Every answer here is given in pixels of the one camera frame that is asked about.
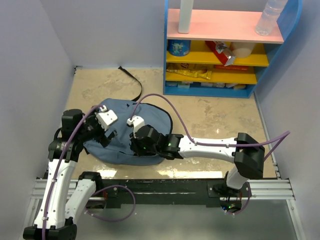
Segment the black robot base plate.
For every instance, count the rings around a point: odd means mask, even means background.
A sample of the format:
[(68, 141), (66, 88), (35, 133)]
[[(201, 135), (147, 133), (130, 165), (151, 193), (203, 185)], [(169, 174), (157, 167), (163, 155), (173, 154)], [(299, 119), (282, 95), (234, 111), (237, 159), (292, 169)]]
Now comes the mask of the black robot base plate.
[(92, 179), (99, 193), (93, 196), (107, 209), (122, 205), (191, 205), (240, 209), (240, 201), (252, 196), (250, 185), (228, 188), (223, 178), (191, 179)]

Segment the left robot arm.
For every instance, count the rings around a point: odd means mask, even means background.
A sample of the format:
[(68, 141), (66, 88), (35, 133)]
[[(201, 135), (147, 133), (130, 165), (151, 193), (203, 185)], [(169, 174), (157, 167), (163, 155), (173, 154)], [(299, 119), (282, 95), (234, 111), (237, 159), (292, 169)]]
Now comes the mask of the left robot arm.
[(105, 105), (94, 106), (88, 113), (80, 109), (63, 112), (61, 127), (48, 146), (48, 174), (41, 206), (33, 224), (23, 231), (25, 240), (74, 240), (77, 221), (90, 196), (99, 196), (104, 190), (98, 172), (84, 172), (68, 197), (71, 178), (84, 143), (97, 141), (107, 147), (116, 136), (106, 131), (117, 121), (113, 110)]

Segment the blue fabric backpack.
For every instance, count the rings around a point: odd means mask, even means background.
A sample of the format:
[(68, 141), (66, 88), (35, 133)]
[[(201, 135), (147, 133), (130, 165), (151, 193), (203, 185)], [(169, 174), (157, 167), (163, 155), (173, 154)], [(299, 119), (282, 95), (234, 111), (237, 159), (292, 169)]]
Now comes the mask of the blue fabric backpack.
[[(136, 106), (136, 100), (106, 98), (101, 104), (114, 111), (118, 120), (105, 133), (108, 136), (116, 131), (116, 136), (107, 147), (102, 147), (95, 140), (84, 143), (84, 150), (102, 162), (115, 165), (151, 166), (161, 163), (164, 159), (155, 154), (137, 156), (131, 150), (130, 134), (132, 129), (127, 125), (127, 119), (131, 116)], [(166, 135), (173, 130), (173, 120), (164, 109), (149, 103), (141, 103), (135, 110), (135, 114), (144, 119), (145, 124), (151, 125), (158, 132)]]

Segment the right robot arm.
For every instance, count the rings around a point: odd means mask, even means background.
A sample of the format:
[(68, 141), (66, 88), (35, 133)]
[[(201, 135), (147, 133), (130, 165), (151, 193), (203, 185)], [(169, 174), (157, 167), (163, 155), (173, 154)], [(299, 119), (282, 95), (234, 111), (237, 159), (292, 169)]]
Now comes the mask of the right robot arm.
[(129, 137), (130, 148), (139, 157), (207, 158), (234, 164), (222, 185), (223, 192), (230, 197), (235, 196), (248, 180), (263, 178), (265, 148), (246, 133), (225, 139), (189, 138), (182, 134), (164, 135), (152, 126), (144, 125), (134, 128)]

